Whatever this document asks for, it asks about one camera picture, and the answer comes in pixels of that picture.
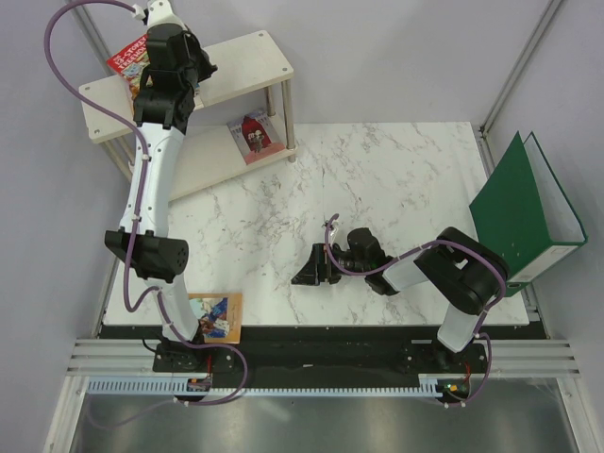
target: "red book cover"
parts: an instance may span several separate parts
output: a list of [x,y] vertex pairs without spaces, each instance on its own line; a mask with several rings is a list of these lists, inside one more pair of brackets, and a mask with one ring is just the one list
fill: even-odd
[[127,80],[132,98],[139,93],[143,68],[149,64],[146,42],[147,35],[141,36],[107,60],[109,67]]
[[227,124],[249,165],[285,149],[265,109],[257,109]]

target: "white marble surface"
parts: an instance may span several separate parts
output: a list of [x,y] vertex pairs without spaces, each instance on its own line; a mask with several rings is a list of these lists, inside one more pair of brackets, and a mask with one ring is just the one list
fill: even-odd
[[[297,161],[280,161],[177,200],[170,235],[187,240],[190,293],[243,293],[245,325],[438,325],[448,302],[429,283],[393,296],[362,278],[292,286],[322,225],[340,213],[337,241],[369,227],[399,255],[453,226],[475,237],[468,205],[486,181],[467,123],[301,125]],[[106,325],[158,325],[155,303],[127,313],[123,267]],[[144,289],[132,272],[131,297]],[[529,322],[520,295],[504,299],[487,324]]]

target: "white shelf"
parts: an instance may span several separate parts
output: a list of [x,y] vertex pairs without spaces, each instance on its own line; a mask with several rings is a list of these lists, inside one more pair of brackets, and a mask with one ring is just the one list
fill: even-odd
[[[211,63],[218,66],[218,71],[199,84],[195,109],[209,107],[294,76],[292,65],[265,30],[210,45],[204,50],[210,56]],[[79,92],[106,109],[132,118],[127,83],[119,75],[82,85]],[[88,135],[93,143],[130,133],[129,128],[104,113],[83,103],[82,107]]]
[[[277,115],[270,118],[279,138],[285,143],[285,125]],[[189,127],[180,149],[170,200],[195,193],[219,182],[255,170],[295,154],[284,149],[249,165],[226,126]]]

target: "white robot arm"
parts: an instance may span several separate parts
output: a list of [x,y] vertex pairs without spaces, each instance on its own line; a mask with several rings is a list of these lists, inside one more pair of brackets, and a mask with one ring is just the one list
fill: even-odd
[[335,214],[326,223],[325,240],[312,246],[309,261],[292,278],[293,285],[335,284],[349,275],[365,277],[374,292],[391,296],[430,281],[450,304],[438,331],[438,344],[454,354],[475,338],[489,308],[505,294],[507,263],[454,227],[393,259],[367,227],[350,231],[349,249],[343,250],[333,241],[337,218]]
[[[143,19],[143,10],[138,7],[136,11],[134,16]],[[105,244],[126,261],[130,234],[137,235],[131,266],[147,286],[161,289],[165,309],[176,330],[191,340],[198,322],[182,275],[188,246],[184,241],[168,238],[168,202],[176,159],[193,111],[194,87],[210,77],[216,67],[210,64],[193,33],[175,16],[169,1],[150,1],[147,11],[149,65],[143,71],[140,93],[134,102],[134,121],[146,140],[146,152],[145,144],[137,139],[124,216],[118,231],[107,231]],[[132,231],[140,190],[138,230]],[[163,335],[178,340],[167,326]]]

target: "green folder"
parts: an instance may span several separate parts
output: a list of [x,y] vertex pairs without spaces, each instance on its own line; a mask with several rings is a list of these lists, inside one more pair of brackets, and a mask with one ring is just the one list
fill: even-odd
[[587,242],[532,132],[524,143],[516,133],[470,210],[480,243],[510,266],[506,296]]

